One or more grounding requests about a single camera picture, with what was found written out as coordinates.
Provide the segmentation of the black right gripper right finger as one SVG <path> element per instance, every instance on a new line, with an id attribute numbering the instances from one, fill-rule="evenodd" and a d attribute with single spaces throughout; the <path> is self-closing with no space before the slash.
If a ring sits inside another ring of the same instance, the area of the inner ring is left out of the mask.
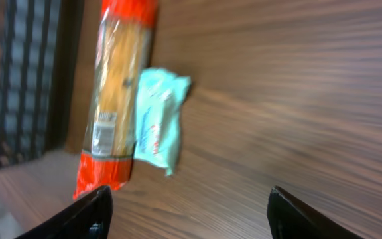
<path id="1" fill-rule="evenodd" d="M 267 218 L 273 239 L 361 239 L 279 186 L 269 194 Z"/>

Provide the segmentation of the orange spaghetti pasta packet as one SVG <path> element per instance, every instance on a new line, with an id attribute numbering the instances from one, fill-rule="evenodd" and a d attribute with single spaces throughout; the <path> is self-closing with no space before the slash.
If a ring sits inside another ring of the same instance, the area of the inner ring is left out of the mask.
<path id="1" fill-rule="evenodd" d="M 102 185 L 120 189 L 130 178 L 135 148 L 135 100 L 147 67 L 156 0 L 104 0 L 88 124 L 73 197 Z"/>

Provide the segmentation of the teal snack packet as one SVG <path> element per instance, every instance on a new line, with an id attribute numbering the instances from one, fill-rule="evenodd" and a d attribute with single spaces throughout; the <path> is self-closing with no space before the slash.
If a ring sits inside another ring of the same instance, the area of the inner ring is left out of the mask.
<path id="1" fill-rule="evenodd" d="M 173 174 L 181 146 L 180 113 L 191 86 L 188 76 L 164 68 L 143 70 L 136 102 L 134 158 Z"/>

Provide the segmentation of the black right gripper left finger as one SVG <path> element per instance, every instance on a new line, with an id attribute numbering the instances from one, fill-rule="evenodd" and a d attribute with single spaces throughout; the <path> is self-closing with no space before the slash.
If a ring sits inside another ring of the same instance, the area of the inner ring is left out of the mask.
<path id="1" fill-rule="evenodd" d="M 16 239 L 107 239 L 112 215 L 111 189 L 103 185 Z"/>

